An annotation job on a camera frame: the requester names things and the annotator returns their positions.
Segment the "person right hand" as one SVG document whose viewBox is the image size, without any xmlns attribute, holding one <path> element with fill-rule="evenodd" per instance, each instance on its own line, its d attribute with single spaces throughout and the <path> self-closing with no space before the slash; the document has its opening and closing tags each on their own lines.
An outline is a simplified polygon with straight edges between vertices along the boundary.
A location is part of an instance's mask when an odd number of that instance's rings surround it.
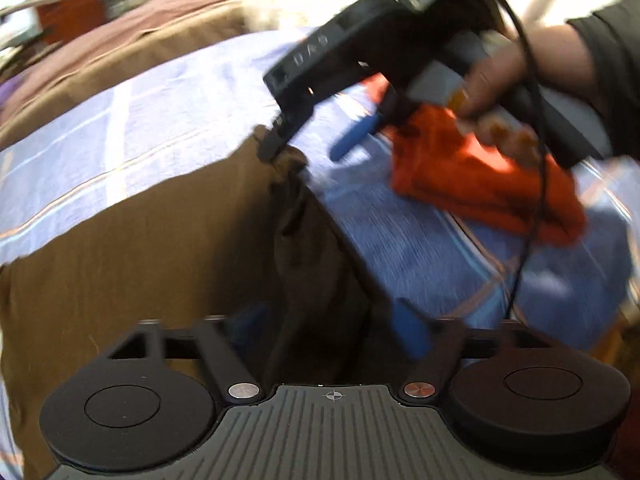
<svg viewBox="0 0 640 480">
<path fill-rule="evenodd" d="M 483 148 L 497 151 L 518 166 L 533 168 L 541 160 L 535 130 L 527 124 L 516 126 L 497 112 L 526 76 L 523 48 L 519 41 L 512 41 L 473 64 L 449 97 L 447 108 L 461 134 L 472 134 Z"/>
</svg>

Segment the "person right forearm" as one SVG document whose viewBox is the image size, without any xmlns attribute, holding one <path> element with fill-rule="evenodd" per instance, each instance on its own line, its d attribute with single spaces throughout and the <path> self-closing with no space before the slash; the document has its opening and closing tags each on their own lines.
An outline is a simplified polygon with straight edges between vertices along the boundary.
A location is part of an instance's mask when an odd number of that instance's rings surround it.
<svg viewBox="0 0 640 480">
<path fill-rule="evenodd" d="M 541 77 L 602 114 L 617 155 L 639 157 L 639 0 L 534 32 Z"/>
</svg>

